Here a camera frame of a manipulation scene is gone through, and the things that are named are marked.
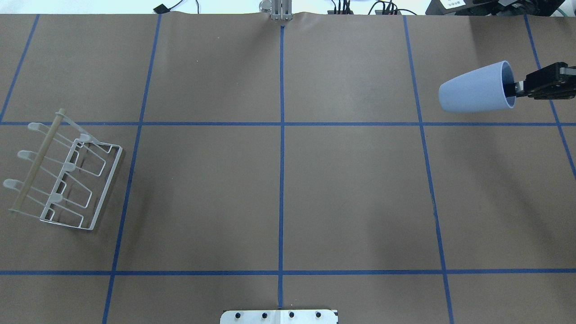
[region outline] white wire rack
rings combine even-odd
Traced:
[[[24,181],[6,179],[3,185],[18,191],[14,205],[9,209],[11,212],[35,217],[51,224],[91,231],[104,206],[107,192],[122,155],[122,147],[100,142],[68,118],[65,113],[66,110],[60,109],[50,127],[42,123],[28,124],[29,130],[45,135],[44,141],[38,152],[21,150],[17,154],[19,158],[32,162],[26,179]],[[79,132],[78,138],[70,140],[58,132],[62,121],[67,122]],[[52,142],[67,149],[64,159],[46,156]],[[83,163],[86,158],[89,158],[91,164],[96,167],[85,168]],[[53,165],[58,165],[59,172],[52,172],[44,167],[44,161],[51,161]],[[54,180],[50,191],[33,186],[39,171]],[[89,188],[87,183],[99,183],[100,185],[96,186],[98,191],[95,192],[94,188]],[[22,205],[26,200],[41,207],[39,215],[23,211]]]

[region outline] black device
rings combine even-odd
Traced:
[[[464,5],[446,8],[441,0],[432,0],[427,15],[455,14],[457,16],[516,16],[531,14],[551,16],[564,0],[458,0]]]
[[[576,96],[576,66],[564,62],[550,64],[526,76],[525,81],[505,84],[506,97],[529,97],[539,100],[572,99]]]

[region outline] white metal bracket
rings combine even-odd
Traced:
[[[292,0],[272,0],[272,20],[292,20]]]
[[[336,310],[226,311],[220,324],[338,324]]]

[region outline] cable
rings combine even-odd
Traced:
[[[561,13],[564,17],[568,17],[568,15],[564,12],[564,10],[558,8],[556,9],[559,13]]]
[[[414,14],[415,16],[418,16],[415,12],[413,12],[412,10],[408,10],[408,9],[396,9],[396,12],[410,12],[410,13]]]
[[[412,14],[417,16],[417,14],[415,12],[413,12],[412,10],[398,9],[398,6],[395,3],[393,3],[392,1],[383,1],[383,0],[376,0],[376,2],[370,8],[370,11],[368,11],[368,14],[372,13],[372,10],[374,9],[374,7],[379,3],[382,3],[382,14],[387,13],[387,14],[395,15],[395,14],[398,14],[398,12],[400,12],[400,11],[405,11],[405,12],[409,12],[409,13],[412,13]]]
[[[386,10],[386,3],[392,3],[392,2],[377,0],[377,1],[372,5],[372,7],[370,8],[370,11],[368,11],[368,14],[372,13],[372,9],[374,9],[374,7],[375,7],[378,3],[382,3],[382,14],[384,14],[384,11]]]
[[[172,7],[168,8],[168,10],[172,10],[172,8],[174,8],[174,7],[176,7],[177,5],[181,4],[181,3],[182,3],[182,1],[184,1],[184,0],[180,0],[180,1],[178,1],[178,3],[177,3],[177,4],[175,4],[175,5],[173,5]]]

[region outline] black cable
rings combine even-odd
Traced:
[[[184,1],[184,0],[180,0],[180,1],[178,1],[178,3],[177,3],[177,4],[175,4],[175,5],[173,5],[172,7],[168,8],[168,10],[172,10],[172,8],[174,8],[174,7],[176,7],[177,5],[181,4],[181,3],[182,3],[182,1]]]
[[[413,12],[412,10],[408,10],[408,9],[396,9],[396,12],[410,12],[410,13],[413,13],[414,15],[418,16],[415,12]]]
[[[382,14],[384,14],[384,10],[386,10],[386,3],[391,3],[391,2],[382,1],[382,0],[377,0],[377,1],[372,5],[372,7],[370,8],[370,11],[368,12],[368,14],[372,13],[372,9],[374,9],[374,7],[375,7],[377,4],[379,4],[379,3],[382,3]]]
[[[386,13],[386,14],[390,14],[390,8],[393,8],[392,5],[394,3],[392,3],[392,1],[388,2],[388,6],[386,7],[386,11],[383,11],[382,14]]]

